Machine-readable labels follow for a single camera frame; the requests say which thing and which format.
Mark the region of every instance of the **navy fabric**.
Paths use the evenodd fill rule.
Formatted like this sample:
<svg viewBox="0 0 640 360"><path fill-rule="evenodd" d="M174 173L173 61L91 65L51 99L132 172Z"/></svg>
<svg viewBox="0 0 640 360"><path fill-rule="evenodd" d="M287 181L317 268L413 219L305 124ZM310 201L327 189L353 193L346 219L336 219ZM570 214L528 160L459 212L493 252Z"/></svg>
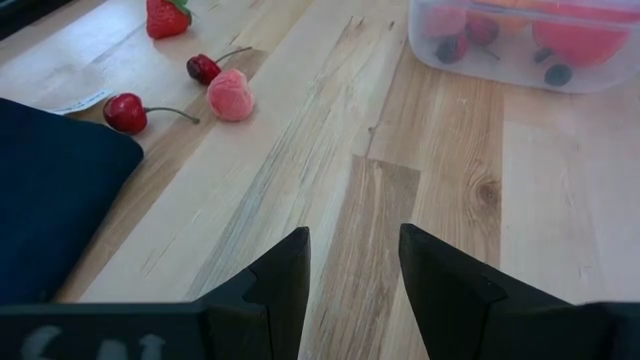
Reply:
<svg viewBox="0 0 640 360"><path fill-rule="evenodd" d="M142 157L106 126L0 99L0 304L55 295Z"/></svg>

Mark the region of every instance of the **strawberry leaves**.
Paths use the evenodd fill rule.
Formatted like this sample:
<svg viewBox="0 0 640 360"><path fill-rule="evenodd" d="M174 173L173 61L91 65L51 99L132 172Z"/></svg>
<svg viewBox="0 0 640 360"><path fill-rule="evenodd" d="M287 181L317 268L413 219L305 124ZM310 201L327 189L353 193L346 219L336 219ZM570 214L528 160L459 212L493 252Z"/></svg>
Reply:
<svg viewBox="0 0 640 360"><path fill-rule="evenodd" d="M185 15L189 15L189 18L191 18L191 11L189 10L189 8L187 8L188 0L167 0L167 1L172 3L178 10L180 10L181 13Z"/></svg>

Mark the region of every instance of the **clear plastic container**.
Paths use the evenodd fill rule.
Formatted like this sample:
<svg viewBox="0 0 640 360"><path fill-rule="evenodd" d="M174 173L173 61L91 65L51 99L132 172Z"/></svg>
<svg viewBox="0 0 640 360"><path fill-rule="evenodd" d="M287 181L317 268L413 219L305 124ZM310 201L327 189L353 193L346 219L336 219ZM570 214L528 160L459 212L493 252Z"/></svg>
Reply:
<svg viewBox="0 0 640 360"><path fill-rule="evenodd" d="M595 92L640 69L640 0L411 0L409 42L438 69Z"/></svg>

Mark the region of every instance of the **cherry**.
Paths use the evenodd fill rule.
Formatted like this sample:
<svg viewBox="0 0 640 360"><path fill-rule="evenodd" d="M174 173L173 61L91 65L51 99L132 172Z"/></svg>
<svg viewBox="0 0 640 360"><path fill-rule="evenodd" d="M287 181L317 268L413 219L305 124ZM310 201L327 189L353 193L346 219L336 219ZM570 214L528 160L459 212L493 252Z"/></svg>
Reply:
<svg viewBox="0 0 640 360"><path fill-rule="evenodd" d="M498 38L500 25L488 17L469 16L465 26L465 33L471 43L480 46L488 46Z"/></svg>
<svg viewBox="0 0 640 360"><path fill-rule="evenodd" d="M216 76L220 75L222 69L218 66L218 62L228 58L231 55L235 55L239 52L251 50L252 47L247 47L243 49L239 49L236 51L232 51L221 58L213 61L209 59L207 55L199 54L187 61L187 72L189 76L199 82L202 85L209 85L211 81L215 79Z"/></svg>
<svg viewBox="0 0 640 360"><path fill-rule="evenodd" d="M109 98L102 108L102 114L107 124L114 130L129 135L136 135L147 127L147 113L156 110L173 111L190 119L194 124L200 122L198 118L189 116L176 109L143 107L142 100L132 93L122 93Z"/></svg>

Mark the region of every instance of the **blueberry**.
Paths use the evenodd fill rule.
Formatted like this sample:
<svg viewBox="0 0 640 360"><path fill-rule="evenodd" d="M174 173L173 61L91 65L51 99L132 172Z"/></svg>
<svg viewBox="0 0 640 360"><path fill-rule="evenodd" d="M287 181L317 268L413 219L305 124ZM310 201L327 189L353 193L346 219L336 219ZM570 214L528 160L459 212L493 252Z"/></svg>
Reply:
<svg viewBox="0 0 640 360"><path fill-rule="evenodd" d="M464 57L468 48L469 41L464 35L448 36L438 45L436 57L443 64L453 64Z"/></svg>
<svg viewBox="0 0 640 360"><path fill-rule="evenodd" d="M551 86L563 86L571 80L571 68L564 64L556 64L544 74L544 82Z"/></svg>

